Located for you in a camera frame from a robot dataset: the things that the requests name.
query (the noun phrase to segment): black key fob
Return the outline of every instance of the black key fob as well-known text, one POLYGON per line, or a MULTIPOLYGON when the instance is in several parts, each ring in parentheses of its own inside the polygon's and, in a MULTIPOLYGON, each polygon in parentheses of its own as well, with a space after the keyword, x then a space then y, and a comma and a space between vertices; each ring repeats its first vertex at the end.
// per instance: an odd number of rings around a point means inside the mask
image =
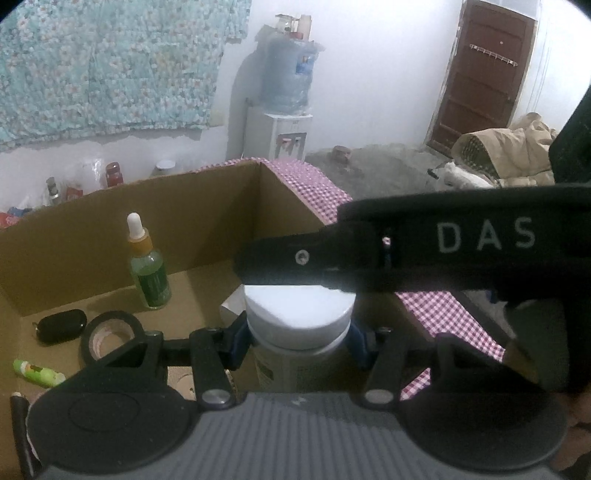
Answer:
POLYGON ((73 340, 82 334, 86 321, 86 313, 77 309, 49 315, 36 325, 37 338, 47 345, 73 340))

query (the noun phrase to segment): beige jacket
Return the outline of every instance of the beige jacket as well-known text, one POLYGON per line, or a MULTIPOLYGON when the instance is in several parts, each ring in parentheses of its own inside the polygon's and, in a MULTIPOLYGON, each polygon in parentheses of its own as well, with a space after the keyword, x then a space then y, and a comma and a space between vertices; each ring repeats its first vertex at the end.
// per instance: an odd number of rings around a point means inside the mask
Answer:
POLYGON ((452 156, 462 163, 465 143, 476 136, 486 148, 501 186, 553 185, 548 149, 556 135, 538 113, 528 113, 509 128, 462 135, 452 148, 452 156))

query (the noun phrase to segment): gray ribbed surface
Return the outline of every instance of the gray ribbed surface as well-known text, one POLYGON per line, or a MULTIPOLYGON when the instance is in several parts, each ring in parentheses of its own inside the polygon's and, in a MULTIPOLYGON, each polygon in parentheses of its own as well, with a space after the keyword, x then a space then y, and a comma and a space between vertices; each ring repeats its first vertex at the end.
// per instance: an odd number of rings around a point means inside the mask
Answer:
POLYGON ((558 480, 546 468, 507 476, 465 473, 426 455, 392 414, 346 394, 249 394, 206 413, 188 441, 135 472, 95 477, 51 468, 42 480, 558 480))

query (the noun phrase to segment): hand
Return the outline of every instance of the hand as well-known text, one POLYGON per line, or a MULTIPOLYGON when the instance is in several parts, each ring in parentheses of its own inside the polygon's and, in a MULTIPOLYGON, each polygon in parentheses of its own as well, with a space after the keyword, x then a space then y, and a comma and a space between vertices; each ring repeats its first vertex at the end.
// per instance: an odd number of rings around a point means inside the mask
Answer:
POLYGON ((591 385, 577 397, 557 394, 557 398, 569 413, 569 431, 550 464, 560 471, 574 465, 581 455, 591 452, 591 433, 577 427, 579 423, 591 423, 591 385))

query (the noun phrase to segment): red jar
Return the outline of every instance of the red jar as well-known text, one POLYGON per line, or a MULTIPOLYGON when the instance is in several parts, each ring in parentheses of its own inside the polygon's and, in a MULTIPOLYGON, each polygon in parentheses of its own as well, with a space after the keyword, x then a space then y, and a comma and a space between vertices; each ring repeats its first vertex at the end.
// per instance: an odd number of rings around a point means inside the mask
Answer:
POLYGON ((108 187, 114 187, 123 183, 123 175, 121 174, 121 167, 118 162, 114 161, 107 165, 106 177, 108 187))

